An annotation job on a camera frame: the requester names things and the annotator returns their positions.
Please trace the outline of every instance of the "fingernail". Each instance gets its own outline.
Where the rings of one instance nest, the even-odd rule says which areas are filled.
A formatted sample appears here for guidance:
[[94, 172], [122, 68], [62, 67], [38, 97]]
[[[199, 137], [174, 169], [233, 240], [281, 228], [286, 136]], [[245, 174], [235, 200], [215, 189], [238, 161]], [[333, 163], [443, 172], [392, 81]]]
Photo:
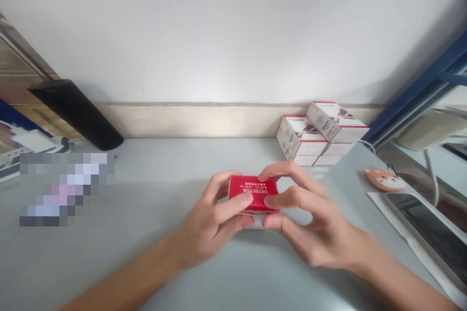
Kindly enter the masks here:
[[267, 207], [271, 207], [271, 206], [272, 206], [272, 196], [266, 196], [266, 197], [264, 197], [264, 204], [265, 204]]
[[245, 202], [251, 202], [253, 200], [253, 195], [250, 192], [246, 192], [243, 194], [243, 198], [245, 198]]

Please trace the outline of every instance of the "hand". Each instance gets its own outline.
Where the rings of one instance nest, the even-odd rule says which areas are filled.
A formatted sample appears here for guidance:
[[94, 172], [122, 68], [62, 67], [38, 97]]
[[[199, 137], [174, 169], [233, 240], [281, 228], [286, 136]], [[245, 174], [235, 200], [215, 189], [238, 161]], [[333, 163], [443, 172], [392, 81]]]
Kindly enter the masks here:
[[267, 196], [265, 205], [271, 209], [300, 207], [313, 215], [310, 224], [299, 226], [281, 214], [270, 214], [263, 220], [265, 228], [283, 234], [297, 254], [311, 266], [352, 269], [370, 254], [376, 243], [366, 232], [347, 222], [326, 190], [292, 161], [267, 166], [258, 176], [290, 176], [298, 186]]
[[179, 269], [188, 269], [206, 262], [235, 233], [254, 224], [251, 216], [235, 216], [251, 204], [251, 193], [240, 194], [216, 205], [219, 199], [227, 195], [231, 175], [241, 174], [236, 171], [214, 174], [181, 226], [168, 237], [167, 251]]

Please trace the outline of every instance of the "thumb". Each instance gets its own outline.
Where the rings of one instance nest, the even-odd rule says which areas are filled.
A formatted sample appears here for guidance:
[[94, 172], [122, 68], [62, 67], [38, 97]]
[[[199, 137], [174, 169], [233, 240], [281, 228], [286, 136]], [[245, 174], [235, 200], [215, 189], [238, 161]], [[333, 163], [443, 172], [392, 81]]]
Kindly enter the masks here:
[[290, 245], [295, 249], [297, 254], [306, 262], [307, 256], [311, 251], [310, 237], [307, 231], [294, 223], [287, 216], [281, 214], [271, 214], [263, 220], [264, 228], [271, 228], [287, 238]]
[[254, 218], [252, 216], [236, 215], [231, 219], [227, 220], [227, 222], [221, 227], [221, 229], [216, 234], [213, 240], [220, 249], [224, 246], [225, 243], [232, 239], [235, 233], [253, 224]]

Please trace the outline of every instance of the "pixelated area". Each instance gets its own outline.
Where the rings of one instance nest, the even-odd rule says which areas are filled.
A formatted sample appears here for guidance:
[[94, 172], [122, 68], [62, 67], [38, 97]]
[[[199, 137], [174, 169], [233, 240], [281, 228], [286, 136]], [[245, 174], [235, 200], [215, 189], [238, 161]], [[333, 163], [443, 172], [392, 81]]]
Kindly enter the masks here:
[[19, 161], [20, 186], [30, 200], [19, 208], [20, 226], [67, 226], [87, 198], [114, 183], [114, 154], [29, 153]]

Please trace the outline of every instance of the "orange shiba figure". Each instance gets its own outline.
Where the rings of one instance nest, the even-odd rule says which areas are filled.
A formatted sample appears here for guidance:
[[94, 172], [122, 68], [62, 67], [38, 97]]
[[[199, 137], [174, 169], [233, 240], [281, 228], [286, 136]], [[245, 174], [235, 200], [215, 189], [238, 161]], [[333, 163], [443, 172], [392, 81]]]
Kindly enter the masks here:
[[383, 169], [366, 169], [365, 171], [368, 180], [380, 190], [397, 192], [406, 187], [404, 180], [390, 171]]

